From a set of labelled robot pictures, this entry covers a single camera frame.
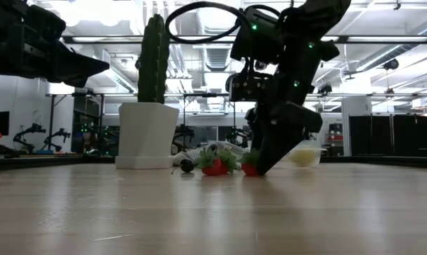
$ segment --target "black cable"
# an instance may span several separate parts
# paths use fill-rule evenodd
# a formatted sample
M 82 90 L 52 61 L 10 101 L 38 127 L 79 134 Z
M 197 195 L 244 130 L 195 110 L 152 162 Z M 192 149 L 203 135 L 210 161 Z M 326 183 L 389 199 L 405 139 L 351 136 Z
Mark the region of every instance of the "black cable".
M 209 1 L 199 1 L 199 2 L 194 2 L 191 4 L 187 4 L 185 6 L 182 6 L 178 9 L 176 9 L 173 13 L 171 13 L 168 16 L 168 18 L 166 19 L 166 24 L 164 25 L 164 28 L 166 30 L 166 34 L 172 40 L 174 40 L 178 43 L 184 43 L 184 44 L 189 44 L 189 45 L 203 44 L 203 43 L 211 43 L 214 40 L 218 40 L 220 38 L 223 38 L 224 36 L 228 36 L 232 32 L 234 32 L 237 28 L 239 28 L 241 25 L 240 23 L 236 23 L 233 27 L 231 27 L 226 32 L 220 33 L 219 35 L 213 35 L 213 36 L 210 36 L 208 38 L 197 39 L 197 40 L 186 40 L 186 39 L 180 38 L 180 37 L 172 34 L 171 30 L 169 29 L 169 25 L 171 24 L 171 22 L 175 18 L 177 18 L 178 16 L 180 16 L 186 12 L 196 10 L 198 8 L 199 9 L 201 9 L 201 8 L 217 8 L 217 9 L 221 9 L 223 11 L 227 11 L 229 13 L 232 13 L 241 21 L 241 23 L 243 23 L 249 30 L 251 30 L 251 22 L 249 22 L 248 18 L 241 11 L 239 11 L 239 10 L 237 10 L 231 6 L 227 6 L 225 4 L 219 4 L 219 3 L 209 2 Z
M 255 8 L 255 9 L 262 9 L 262 10 L 266 10 L 266 11 L 270 11 L 271 13 L 275 14 L 276 16 L 280 16 L 280 12 L 277 11 L 274 8 L 271 8 L 269 6 L 265 6 L 263 4 L 255 4 L 252 6 L 248 6 L 246 8 Z M 221 9 L 223 11 L 227 11 L 231 14 L 234 14 L 237 18 L 238 21 L 241 21 L 241 23 L 236 22 L 235 25 L 233 27 L 231 27 L 229 30 L 220 33 L 219 35 L 213 35 L 210 36 L 208 38 L 204 38 L 204 39 L 197 39 L 197 40 L 186 40 L 183 38 L 180 38 L 178 36 L 175 36 L 171 30 L 169 29 L 169 25 L 171 25 L 171 22 L 176 19 L 178 16 L 192 11 L 192 10 L 196 10 L 196 9 L 201 9 L 201 8 L 217 8 L 217 9 Z M 249 19 L 246 17 L 246 15 L 241 11 L 241 10 L 237 10 L 236 8 L 233 8 L 231 6 L 227 6 L 225 4 L 219 4 L 219 3 L 215 3 L 215 2 L 209 2 L 209 1 L 199 1 L 199 2 L 194 2 L 191 4 L 187 4 L 185 6 L 182 6 L 180 8 L 178 8 L 177 10 L 175 10 L 173 13 L 171 13 L 167 19 L 166 19 L 166 23 L 164 24 L 164 29 L 166 31 L 166 34 L 169 36 L 169 38 L 171 38 L 172 40 L 178 42 L 178 43 L 183 43 L 183 44 L 188 44 L 188 45 L 194 45 L 194 44 L 203 44 L 203 43 L 211 43 L 215 40 L 218 40 L 220 38 L 223 38 L 225 36 L 230 35 L 232 32 L 234 32 L 236 29 L 238 29 L 242 24 L 244 24 L 249 31 L 251 32 L 251 22 L 249 21 Z M 246 64 L 249 66 L 248 69 L 248 75 L 250 77 L 252 77 L 254 75 L 254 58 L 250 57 L 249 59 L 245 58 L 246 60 Z

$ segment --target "wooden table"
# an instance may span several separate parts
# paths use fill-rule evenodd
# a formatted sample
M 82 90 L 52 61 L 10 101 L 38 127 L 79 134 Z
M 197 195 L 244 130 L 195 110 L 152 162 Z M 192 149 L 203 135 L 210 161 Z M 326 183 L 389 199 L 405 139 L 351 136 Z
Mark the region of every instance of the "wooden table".
M 427 254 L 427 170 L 0 172 L 0 254 Z

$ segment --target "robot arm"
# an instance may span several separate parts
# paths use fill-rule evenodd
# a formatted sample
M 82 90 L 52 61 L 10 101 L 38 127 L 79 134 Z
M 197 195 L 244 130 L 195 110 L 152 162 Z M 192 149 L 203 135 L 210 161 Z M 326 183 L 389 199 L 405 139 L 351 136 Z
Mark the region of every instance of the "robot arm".
M 109 64 L 67 49 L 59 41 L 65 22 L 27 0 L 0 0 L 0 74 L 46 78 L 84 87 Z
M 256 107 L 246 114 L 253 131 L 252 147 L 259 150 L 257 171 L 264 175 L 303 139 L 303 130 L 318 132 L 319 113 L 302 107 L 312 91 L 312 80 L 321 62 L 339 55 L 333 41 L 321 38 L 343 17 L 351 0 L 307 0 L 298 8 L 282 12 L 268 6 L 249 6 L 236 10 L 218 3 L 197 2 L 174 11 L 166 20 L 166 33 L 179 43 L 209 43 L 229 35 L 238 27 L 230 57 L 245 66 L 228 78 L 226 90 L 230 101 L 253 101 Z M 197 8 L 216 7 L 238 17 L 227 32 L 204 40 L 187 41 L 171 34 L 172 20 Z M 260 9 L 270 11 L 267 15 Z M 254 70 L 277 64 L 274 75 Z

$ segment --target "green cactus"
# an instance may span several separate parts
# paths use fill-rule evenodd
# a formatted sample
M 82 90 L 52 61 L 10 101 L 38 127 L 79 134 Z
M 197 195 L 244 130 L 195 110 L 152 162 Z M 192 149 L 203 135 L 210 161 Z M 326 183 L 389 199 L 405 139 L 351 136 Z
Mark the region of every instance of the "green cactus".
M 169 36 L 164 30 L 164 19 L 159 14 L 149 19 L 141 47 L 137 100 L 164 103 Z

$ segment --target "white plant pot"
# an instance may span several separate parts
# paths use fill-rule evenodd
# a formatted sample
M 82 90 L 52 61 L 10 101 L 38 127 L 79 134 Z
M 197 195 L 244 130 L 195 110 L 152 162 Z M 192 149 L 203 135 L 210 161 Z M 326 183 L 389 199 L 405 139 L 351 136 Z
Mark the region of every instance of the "white plant pot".
M 160 103 L 123 103 L 119 107 L 118 169 L 172 167 L 171 145 L 178 109 Z

